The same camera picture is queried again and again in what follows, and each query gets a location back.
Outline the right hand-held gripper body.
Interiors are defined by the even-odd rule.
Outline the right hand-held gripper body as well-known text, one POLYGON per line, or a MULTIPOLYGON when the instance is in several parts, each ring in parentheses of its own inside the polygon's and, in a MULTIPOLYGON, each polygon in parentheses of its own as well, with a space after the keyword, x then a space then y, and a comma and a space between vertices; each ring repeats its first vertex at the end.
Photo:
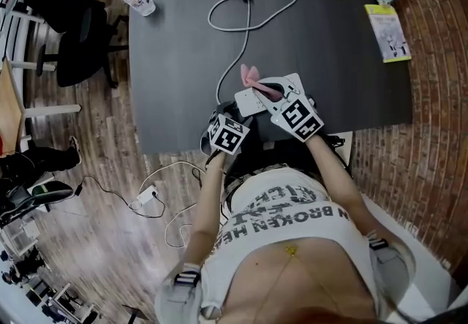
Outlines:
POLYGON ((306 95, 293 91, 278 102, 272 102, 269 112, 273 124, 301 142, 306 142, 324 126, 306 95))

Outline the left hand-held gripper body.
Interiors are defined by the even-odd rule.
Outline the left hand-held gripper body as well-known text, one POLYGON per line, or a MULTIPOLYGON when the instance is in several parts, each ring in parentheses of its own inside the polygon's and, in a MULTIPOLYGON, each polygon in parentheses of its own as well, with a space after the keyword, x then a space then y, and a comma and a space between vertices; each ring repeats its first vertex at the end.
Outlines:
POLYGON ((229 155, 239 152, 250 129, 223 114, 212 115, 207 130, 200 139, 200 150, 205 155, 223 151, 229 155))

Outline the pink cloth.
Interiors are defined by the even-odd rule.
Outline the pink cloth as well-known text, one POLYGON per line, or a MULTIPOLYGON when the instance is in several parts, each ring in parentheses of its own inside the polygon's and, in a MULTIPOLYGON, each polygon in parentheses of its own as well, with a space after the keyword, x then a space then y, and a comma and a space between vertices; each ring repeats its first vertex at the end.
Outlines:
POLYGON ((259 91, 272 102, 282 99, 283 93, 260 83, 260 74, 255 66, 248 67, 241 65, 241 80, 246 88, 253 88, 259 91))

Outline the person's left forearm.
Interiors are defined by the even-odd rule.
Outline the person's left forearm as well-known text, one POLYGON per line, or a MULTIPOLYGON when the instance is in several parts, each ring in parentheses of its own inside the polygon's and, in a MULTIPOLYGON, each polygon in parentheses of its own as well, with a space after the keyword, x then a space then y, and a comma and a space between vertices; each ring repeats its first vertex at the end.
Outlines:
POLYGON ((207 165, 183 263, 202 265, 214 247, 219 232, 220 197, 226 156, 225 152, 220 152, 207 165))

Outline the person's right forearm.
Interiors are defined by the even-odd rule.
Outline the person's right forearm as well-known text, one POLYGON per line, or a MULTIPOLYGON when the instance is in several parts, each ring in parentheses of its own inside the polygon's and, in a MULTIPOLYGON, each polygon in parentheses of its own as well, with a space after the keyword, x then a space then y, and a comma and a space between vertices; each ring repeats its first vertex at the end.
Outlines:
POLYGON ((363 235, 367 234, 369 229, 366 226, 366 215, 369 213, 358 188, 340 160, 320 136, 310 137, 306 146, 316 162, 332 201, 347 211, 363 235))

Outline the person's black trousers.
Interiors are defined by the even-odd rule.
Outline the person's black trousers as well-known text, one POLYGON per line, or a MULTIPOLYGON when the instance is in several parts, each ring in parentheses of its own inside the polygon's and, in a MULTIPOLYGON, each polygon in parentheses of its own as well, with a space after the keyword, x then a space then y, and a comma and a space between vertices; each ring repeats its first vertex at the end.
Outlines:
POLYGON ((280 140, 266 148, 260 141, 249 141, 242 146, 241 153, 227 169, 226 175, 242 175, 256 169, 285 163, 312 178, 322 181, 319 169, 305 143, 296 139, 280 140))

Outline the patterned belt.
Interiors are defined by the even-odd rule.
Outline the patterned belt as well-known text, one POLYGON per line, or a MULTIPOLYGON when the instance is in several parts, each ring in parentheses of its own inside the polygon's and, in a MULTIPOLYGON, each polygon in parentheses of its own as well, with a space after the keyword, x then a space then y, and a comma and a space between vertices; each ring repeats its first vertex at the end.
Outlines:
POLYGON ((260 169, 256 169, 250 173, 244 173, 242 175, 232 176, 226 175, 227 183, 224 185, 224 200, 228 203, 231 202, 232 196, 234 195, 235 191, 249 178, 256 176, 258 174, 268 172, 270 170, 280 169, 284 167, 289 167, 289 165, 285 163, 269 165, 267 167, 263 167, 260 169))

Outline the small white floor power strip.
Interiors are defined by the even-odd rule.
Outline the small white floor power strip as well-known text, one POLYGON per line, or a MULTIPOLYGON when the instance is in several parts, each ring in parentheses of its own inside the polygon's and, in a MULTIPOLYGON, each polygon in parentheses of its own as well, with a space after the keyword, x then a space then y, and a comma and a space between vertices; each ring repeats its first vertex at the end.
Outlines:
POLYGON ((137 196, 137 200, 143 206, 150 200, 156 199, 157 195, 157 188, 154 185, 150 185, 137 196))

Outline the yellow-green book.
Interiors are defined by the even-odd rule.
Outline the yellow-green book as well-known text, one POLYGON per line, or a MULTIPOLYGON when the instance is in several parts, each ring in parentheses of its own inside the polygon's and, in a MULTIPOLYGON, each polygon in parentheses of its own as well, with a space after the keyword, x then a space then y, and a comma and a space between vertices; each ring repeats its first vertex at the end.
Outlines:
POLYGON ((399 17, 393 7, 365 4, 384 63, 409 61, 412 56, 399 17))

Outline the person's white printed shirt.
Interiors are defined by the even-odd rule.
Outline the person's white printed shirt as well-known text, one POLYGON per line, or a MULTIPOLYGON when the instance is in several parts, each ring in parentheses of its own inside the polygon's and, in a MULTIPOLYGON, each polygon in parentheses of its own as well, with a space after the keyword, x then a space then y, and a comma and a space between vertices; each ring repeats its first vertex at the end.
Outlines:
POLYGON ((201 268, 201 306, 222 306, 236 270, 251 252, 298 238, 336 242, 354 263, 373 299, 378 299, 369 241, 350 215, 328 198, 316 180, 291 168, 279 168, 249 178, 234 194, 232 215, 220 228, 201 268))

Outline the black office chair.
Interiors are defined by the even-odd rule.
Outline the black office chair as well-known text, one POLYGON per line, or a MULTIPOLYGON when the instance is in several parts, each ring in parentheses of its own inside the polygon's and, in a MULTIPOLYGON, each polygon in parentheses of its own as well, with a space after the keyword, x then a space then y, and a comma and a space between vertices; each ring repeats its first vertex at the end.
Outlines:
POLYGON ((127 23, 127 15, 119 15, 115 22, 107 21, 105 4, 97 0, 24 0, 55 32, 61 35, 58 53, 47 54, 39 49, 37 75, 42 75, 45 62, 56 62, 58 85, 62 88, 77 85, 103 70, 107 83, 117 88, 110 73, 108 54, 128 50, 127 45, 111 45, 120 22, 127 23))

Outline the black padded chair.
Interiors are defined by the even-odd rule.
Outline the black padded chair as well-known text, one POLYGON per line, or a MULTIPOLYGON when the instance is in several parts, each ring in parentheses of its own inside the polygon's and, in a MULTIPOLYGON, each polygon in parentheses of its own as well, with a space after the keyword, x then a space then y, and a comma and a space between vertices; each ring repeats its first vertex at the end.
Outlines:
POLYGON ((0 226, 8 225, 34 209, 65 200, 74 190, 60 181, 36 185, 29 192, 24 185, 16 186, 7 194, 0 195, 0 226))

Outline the white desk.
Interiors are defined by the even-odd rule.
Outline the white desk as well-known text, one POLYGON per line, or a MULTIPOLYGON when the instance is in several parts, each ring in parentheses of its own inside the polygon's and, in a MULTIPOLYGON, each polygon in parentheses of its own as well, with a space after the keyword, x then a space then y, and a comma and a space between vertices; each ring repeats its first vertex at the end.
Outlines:
POLYGON ((0 0, 0 61, 7 58, 13 68, 35 70, 38 60, 26 60, 29 27, 45 20, 33 15, 23 0, 0 0))

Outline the white platform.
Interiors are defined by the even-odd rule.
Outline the white platform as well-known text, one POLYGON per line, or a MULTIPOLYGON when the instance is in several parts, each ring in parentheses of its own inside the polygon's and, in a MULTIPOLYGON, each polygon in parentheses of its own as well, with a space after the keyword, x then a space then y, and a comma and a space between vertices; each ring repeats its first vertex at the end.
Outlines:
POLYGON ((399 304, 400 310, 416 320, 425 320, 468 304, 468 286, 460 289, 438 259, 416 239, 419 229, 411 222, 400 225, 369 197, 364 195, 363 199, 377 220, 405 241, 415 256, 415 278, 399 304))

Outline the wooden side table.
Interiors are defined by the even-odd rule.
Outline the wooden side table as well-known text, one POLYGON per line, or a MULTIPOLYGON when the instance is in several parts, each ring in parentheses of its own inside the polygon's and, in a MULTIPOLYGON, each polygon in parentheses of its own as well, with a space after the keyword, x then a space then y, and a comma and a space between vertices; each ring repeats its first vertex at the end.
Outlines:
POLYGON ((25 108, 12 76, 12 66, 5 59, 0 69, 0 157, 20 149, 27 118, 78 113, 81 106, 55 105, 25 108))

